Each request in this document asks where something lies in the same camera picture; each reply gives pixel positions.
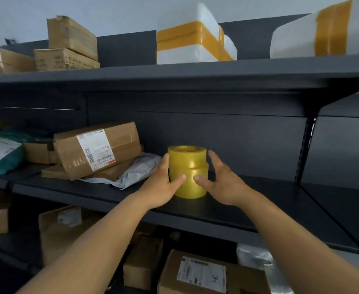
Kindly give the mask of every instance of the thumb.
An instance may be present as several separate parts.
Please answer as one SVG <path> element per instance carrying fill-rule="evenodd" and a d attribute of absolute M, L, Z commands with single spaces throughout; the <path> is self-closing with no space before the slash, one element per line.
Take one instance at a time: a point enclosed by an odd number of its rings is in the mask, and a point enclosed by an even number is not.
<path fill-rule="evenodd" d="M 193 180 L 202 188 L 205 188 L 208 193 L 211 193 L 214 183 L 208 180 L 205 176 L 195 175 Z"/>
<path fill-rule="evenodd" d="M 170 183 L 170 187 L 173 193 L 175 193 L 178 190 L 178 188 L 182 186 L 185 180 L 186 180 L 186 174 L 182 174 Z"/>

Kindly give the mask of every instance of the silver plastic package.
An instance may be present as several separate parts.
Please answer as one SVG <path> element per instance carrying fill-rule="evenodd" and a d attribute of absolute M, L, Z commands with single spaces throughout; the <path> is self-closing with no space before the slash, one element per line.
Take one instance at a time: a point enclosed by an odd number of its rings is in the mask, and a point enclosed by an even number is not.
<path fill-rule="evenodd" d="M 293 294 L 289 283 L 278 264 L 266 248 L 253 247 L 242 243 L 237 244 L 238 263 L 265 271 L 272 294 Z"/>
<path fill-rule="evenodd" d="M 158 165 L 161 161 L 161 156 L 150 153 L 142 153 L 134 160 L 133 164 L 128 168 L 128 170 L 125 171 L 125 173 L 121 175 L 120 178 L 115 182 L 106 178 L 87 178 L 80 180 L 88 183 L 105 183 L 123 190 L 135 184 L 136 182 L 149 177 L 155 166 Z"/>

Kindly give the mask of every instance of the right hand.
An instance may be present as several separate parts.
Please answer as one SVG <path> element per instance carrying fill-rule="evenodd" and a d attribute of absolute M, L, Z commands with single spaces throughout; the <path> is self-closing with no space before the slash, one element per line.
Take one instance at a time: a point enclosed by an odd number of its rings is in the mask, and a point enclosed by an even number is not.
<path fill-rule="evenodd" d="M 194 181 L 205 188 L 220 203 L 238 206 L 241 200 L 253 189 L 232 172 L 216 153 L 209 150 L 208 156 L 211 158 L 212 165 L 215 168 L 216 181 L 211 182 L 200 175 L 195 175 Z"/>

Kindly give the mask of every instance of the roll of packing tape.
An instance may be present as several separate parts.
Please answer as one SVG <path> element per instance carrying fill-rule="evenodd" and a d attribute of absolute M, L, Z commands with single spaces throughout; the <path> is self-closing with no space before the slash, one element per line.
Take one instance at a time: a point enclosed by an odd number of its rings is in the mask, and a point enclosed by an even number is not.
<path fill-rule="evenodd" d="M 203 197 L 206 190 L 197 185 L 193 177 L 202 175 L 208 177 L 208 163 L 206 162 L 206 149 L 188 145 L 173 146 L 168 148 L 170 158 L 169 176 L 170 180 L 175 180 L 178 176 L 186 174 L 186 181 L 177 190 L 178 197 L 195 199 Z"/>

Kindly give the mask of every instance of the finger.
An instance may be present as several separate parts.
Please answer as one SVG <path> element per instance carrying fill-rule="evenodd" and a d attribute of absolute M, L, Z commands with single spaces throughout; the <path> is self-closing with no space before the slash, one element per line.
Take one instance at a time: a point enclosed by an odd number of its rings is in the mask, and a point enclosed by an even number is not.
<path fill-rule="evenodd" d="M 169 157 L 170 157 L 169 154 L 165 153 L 165 155 L 162 158 L 162 161 L 159 164 L 160 169 L 168 170 L 168 158 Z"/>
<path fill-rule="evenodd" d="M 193 180 L 202 188 L 205 188 L 207 192 L 211 193 L 214 183 L 208 180 L 205 176 L 195 175 Z"/>
<path fill-rule="evenodd" d="M 214 151 L 209 150 L 208 156 L 211 158 L 212 165 L 214 166 L 215 170 L 216 170 L 216 168 L 220 168 L 220 167 L 224 166 L 224 163 L 222 162 L 222 160 L 218 157 L 218 155 Z"/>
<path fill-rule="evenodd" d="M 185 182 L 186 174 L 182 174 L 170 183 L 173 193 L 175 193 L 180 186 Z"/>

